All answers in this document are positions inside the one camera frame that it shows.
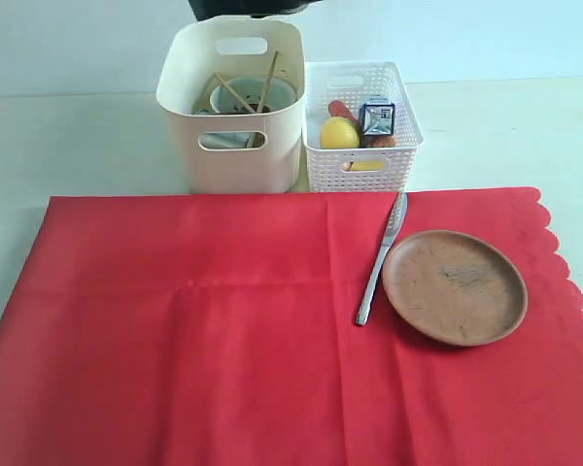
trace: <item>plate rim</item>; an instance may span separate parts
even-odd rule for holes
[[[427,331],[426,329],[421,329],[417,325],[415,325],[413,322],[411,322],[409,318],[407,318],[405,315],[403,315],[399,311],[399,309],[397,308],[397,304],[401,304],[401,303],[398,303],[398,300],[393,296],[393,293],[390,291],[390,287],[387,285],[387,280],[386,280],[387,274],[385,273],[385,270],[387,270],[388,265],[393,261],[393,257],[395,257],[397,252],[399,250],[401,250],[402,246],[404,246],[404,245],[406,245],[414,240],[419,239],[419,237],[426,236],[430,233],[431,234],[442,233],[442,234],[447,234],[447,235],[452,235],[452,236],[459,236],[461,238],[466,238],[469,241],[480,244],[481,246],[491,250],[494,254],[498,255],[505,263],[507,263],[507,265],[509,265],[509,268],[516,275],[516,278],[518,279],[518,284],[519,284],[520,288],[522,289],[523,304],[521,306],[518,318],[514,321],[514,323],[512,323],[512,325],[507,327],[507,329],[504,332],[501,332],[498,335],[496,335],[495,337],[493,337],[492,339],[485,340],[484,342],[481,342],[481,343],[464,343],[464,342],[458,341],[456,339],[445,338],[444,336],[437,335],[431,331]],[[461,231],[449,230],[449,229],[431,229],[431,230],[419,231],[417,233],[413,233],[410,236],[407,236],[406,238],[402,239],[401,241],[398,241],[395,244],[395,246],[389,250],[389,252],[387,253],[387,257],[385,258],[385,262],[382,265],[382,270],[381,270],[380,275],[381,275],[381,280],[382,280],[382,286],[385,290],[385,293],[387,294],[387,298],[389,299],[389,303],[393,307],[394,311],[402,319],[404,319],[406,321],[406,323],[408,323],[410,326],[415,328],[418,332],[421,332],[424,335],[433,338],[433,340],[437,340],[439,342],[447,343],[449,345],[453,345],[453,346],[457,346],[457,347],[464,347],[464,348],[482,347],[482,346],[497,342],[499,340],[502,340],[505,337],[508,337],[509,335],[514,333],[516,331],[516,329],[518,329],[518,327],[521,326],[521,324],[523,323],[523,320],[525,319],[525,316],[527,315],[527,311],[529,308],[529,291],[527,290],[527,283],[523,279],[523,276],[522,276],[520,270],[518,270],[518,267],[516,267],[516,265],[501,250],[495,248],[493,245],[491,245],[487,241],[484,241],[481,238],[477,238],[477,237],[475,237],[473,235],[469,235],[467,233],[462,233]]]

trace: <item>white plastic basket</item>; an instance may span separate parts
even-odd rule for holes
[[[353,114],[371,96],[395,103],[394,149],[321,150],[320,131],[329,118],[328,104],[344,102]],[[307,63],[304,145],[312,191],[401,191],[406,186],[418,147],[423,143],[419,123],[406,89],[392,62]],[[346,162],[381,161],[379,171],[345,171]]]
[[[251,49],[254,40],[265,52]],[[223,54],[221,46],[227,51]],[[218,86],[215,72],[227,78],[266,75],[275,50],[280,53],[274,76],[290,83],[297,101],[262,115],[195,115]],[[189,189],[198,193],[278,193],[298,177],[302,143],[305,68],[299,31],[275,19],[216,17],[181,30],[171,45],[157,86],[157,102],[166,110],[170,133],[183,155]],[[255,149],[211,150],[205,133],[260,132]]]

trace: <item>knife handle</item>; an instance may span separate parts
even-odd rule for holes
[[[369,311],[371,311],[371,300],[373,299],[378,277],[380,276],[380,269],[382,269],[382,264],[390,248],[389,246],[382,245],[378,251],[378,257],[376,257],[376,262],[373,264],[373,270],[369,276],[369,282],[367,283],[365,294],[362,297],[362,303],[360,303],[359,313],[357,314],[357,325],[365,325],[367,323]]]

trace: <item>black object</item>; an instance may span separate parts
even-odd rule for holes
[[[220,15],[289,15],[321,0],[189,0],[198,21]]]

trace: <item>white wall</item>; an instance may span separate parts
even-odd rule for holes
[[[191,21],[188,0],[0,2],[0,95],[152,91]],[[325,0],[290,21],[309,60],[388,58],[409,82],[583,76],[583,0]]]

